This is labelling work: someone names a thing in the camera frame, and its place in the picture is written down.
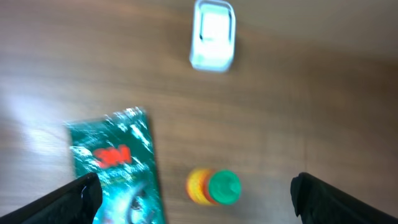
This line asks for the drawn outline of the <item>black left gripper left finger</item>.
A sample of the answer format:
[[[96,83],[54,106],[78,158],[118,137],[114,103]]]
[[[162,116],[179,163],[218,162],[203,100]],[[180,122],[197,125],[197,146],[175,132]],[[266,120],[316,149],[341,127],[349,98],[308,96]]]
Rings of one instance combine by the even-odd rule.
[[[1,217],[1,223],[93,223],[103,201],[99,177],[91,172]]]

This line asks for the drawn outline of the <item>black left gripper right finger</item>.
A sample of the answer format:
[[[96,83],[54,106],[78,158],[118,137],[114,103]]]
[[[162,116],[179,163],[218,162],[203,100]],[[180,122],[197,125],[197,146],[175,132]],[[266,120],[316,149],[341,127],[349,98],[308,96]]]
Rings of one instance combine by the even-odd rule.
[[[397,224],[396,217],[306,172],[292,179],[290,194],[303,224]]]

